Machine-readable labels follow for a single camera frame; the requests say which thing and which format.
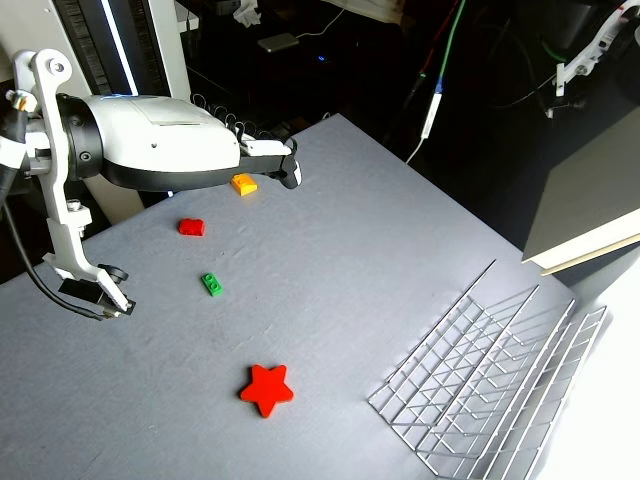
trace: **crumpled paper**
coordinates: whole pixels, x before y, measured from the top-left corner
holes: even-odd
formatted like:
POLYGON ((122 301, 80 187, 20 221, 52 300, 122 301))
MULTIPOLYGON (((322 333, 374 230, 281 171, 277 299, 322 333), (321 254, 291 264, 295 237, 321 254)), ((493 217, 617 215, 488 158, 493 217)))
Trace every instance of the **crumpled paper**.
POLYGON ((256 12, 256 8, 258 8, 258 0, 242 0, 240 7, 233 12, 233 18, 247 28, 251 25, 259 25, 262 14, 256 12))

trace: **wire rack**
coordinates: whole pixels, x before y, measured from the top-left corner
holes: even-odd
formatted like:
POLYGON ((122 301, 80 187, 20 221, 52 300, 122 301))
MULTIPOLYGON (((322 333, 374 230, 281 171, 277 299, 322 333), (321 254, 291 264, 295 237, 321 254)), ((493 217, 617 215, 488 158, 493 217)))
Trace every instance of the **wire rack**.
POLYGON ((604 318, 523 317, 538 286, 485 308, 492 265, 369 397, 436 478, 528 479, 604 318))

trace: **gray table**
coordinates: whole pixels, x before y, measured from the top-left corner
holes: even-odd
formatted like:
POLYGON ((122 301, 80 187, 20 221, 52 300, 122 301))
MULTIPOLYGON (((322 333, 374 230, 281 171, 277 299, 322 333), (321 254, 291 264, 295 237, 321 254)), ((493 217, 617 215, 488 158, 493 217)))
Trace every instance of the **gray table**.
POLYGON ((480 301, 571 293, 343 117, 297 138, 295 191, 184 192, 86 242, 131 274, 132 318, 0 286, 2 479, 429 478, 367 395, 494 258, 480 301), (289 367, 296 397, 268 420, 238 399, 253 363, 289 367))

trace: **green block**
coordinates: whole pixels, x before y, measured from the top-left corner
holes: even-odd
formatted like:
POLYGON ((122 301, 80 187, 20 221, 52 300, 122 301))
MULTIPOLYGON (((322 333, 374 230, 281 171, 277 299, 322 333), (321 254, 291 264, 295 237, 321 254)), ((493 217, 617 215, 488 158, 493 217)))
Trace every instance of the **green block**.
POLYGON ((202 282, 204 283, 205 287, 207 287, 207 290, 209 290, 211 296, 215 297, 217 295, 222 295, 222 285, 220 285, 220 282, 218 282, 218 279, 213 273, 207 273, 206 275, 203 275, 202 282))

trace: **red star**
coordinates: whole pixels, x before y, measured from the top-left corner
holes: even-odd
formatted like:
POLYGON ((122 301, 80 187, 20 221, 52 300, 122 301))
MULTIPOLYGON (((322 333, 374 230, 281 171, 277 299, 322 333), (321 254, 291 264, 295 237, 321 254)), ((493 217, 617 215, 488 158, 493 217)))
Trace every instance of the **red star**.
POLYGON ((251 367, 251 384, 240 394, 245 402, 258 404, 260 415, 268 418, 276 403, 289 402, 293 392, 284 383, 287 367, 280 365, 271 370, 260 365, 251 367))

